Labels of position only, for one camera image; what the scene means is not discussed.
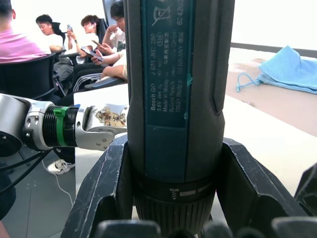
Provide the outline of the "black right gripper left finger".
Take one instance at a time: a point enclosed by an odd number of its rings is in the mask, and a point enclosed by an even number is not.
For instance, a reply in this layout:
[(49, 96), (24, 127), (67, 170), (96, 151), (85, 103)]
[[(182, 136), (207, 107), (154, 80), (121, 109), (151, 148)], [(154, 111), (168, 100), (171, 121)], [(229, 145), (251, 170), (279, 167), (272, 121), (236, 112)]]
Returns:
[(63, 238), (134, 238), (133, 168), (127, 135), (116, 138), (84, 178)]

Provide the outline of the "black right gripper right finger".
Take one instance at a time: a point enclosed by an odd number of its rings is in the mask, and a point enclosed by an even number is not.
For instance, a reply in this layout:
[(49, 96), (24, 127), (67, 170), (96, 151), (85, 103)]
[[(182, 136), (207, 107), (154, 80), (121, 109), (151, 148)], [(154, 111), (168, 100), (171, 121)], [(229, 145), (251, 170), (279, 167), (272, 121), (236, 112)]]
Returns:
[(217, 196), (232, 230), (271, 230), (274, 218), (307, 216), (281, 181), (239, 142), (223, 140), (216, 171)]

